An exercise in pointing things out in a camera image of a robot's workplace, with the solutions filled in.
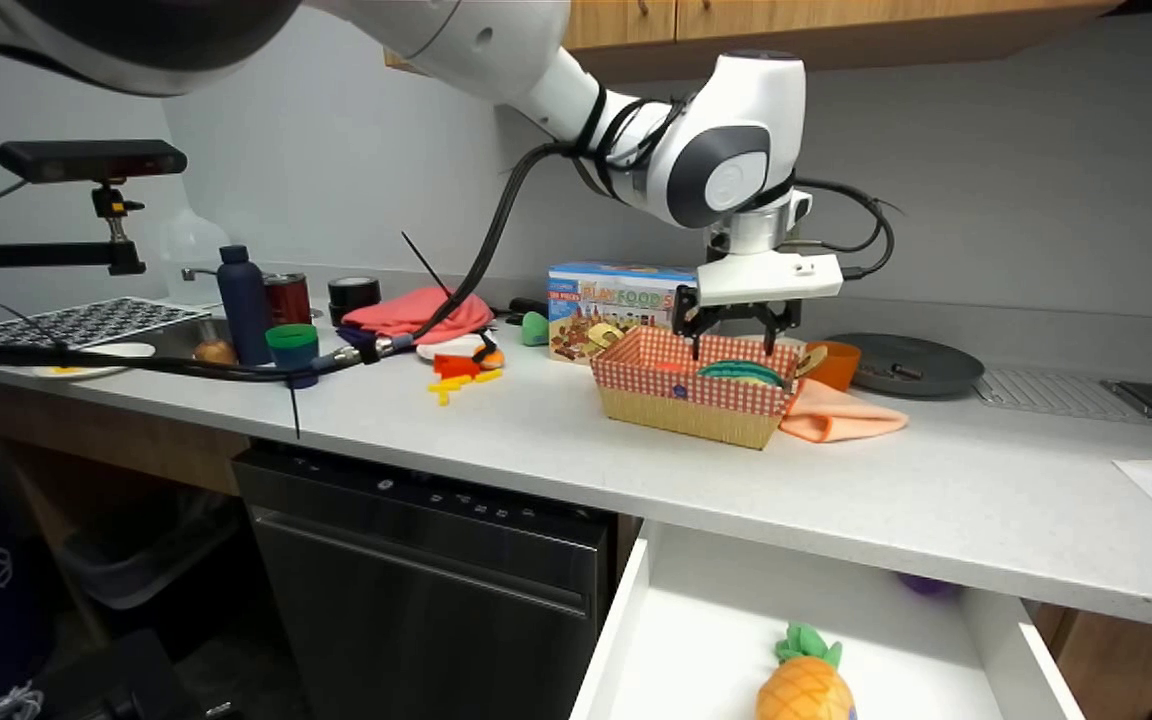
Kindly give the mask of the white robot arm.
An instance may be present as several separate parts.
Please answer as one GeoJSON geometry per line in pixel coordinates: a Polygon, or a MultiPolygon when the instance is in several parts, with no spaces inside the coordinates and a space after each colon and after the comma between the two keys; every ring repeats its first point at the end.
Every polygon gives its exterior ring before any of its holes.
{"type": "Polygon", "coordinates": [[[568,48],[568,0],[0,0],[0,54],[129,95],[182,95],[253,61],[297,10],[319,10],[420,74],[528,116],[586,185],[724,254],[679,296],[679,338],[721,318],[782,328],[843,290],[828,254],[782,236],[810,208],[795,177],[806,74],[782,57],[710,61],[686,101],[599,85],[568,48]]]}

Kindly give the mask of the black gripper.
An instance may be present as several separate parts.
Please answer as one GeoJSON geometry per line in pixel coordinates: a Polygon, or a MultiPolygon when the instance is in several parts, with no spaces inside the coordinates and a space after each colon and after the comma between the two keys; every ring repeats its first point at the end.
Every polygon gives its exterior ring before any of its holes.
{"type": "MultiPolygon", "coordinates": [[[[721,312],[825,300],[843,290],[831,254],[731,254],[694,269],[690,286],[676,290],[672,328],[686,338],[686,357],[701,359],[703,328],[721,312]]],[[[775,357],[786,332],[782,318],[763,318],[763,357],[775,357]]]]}

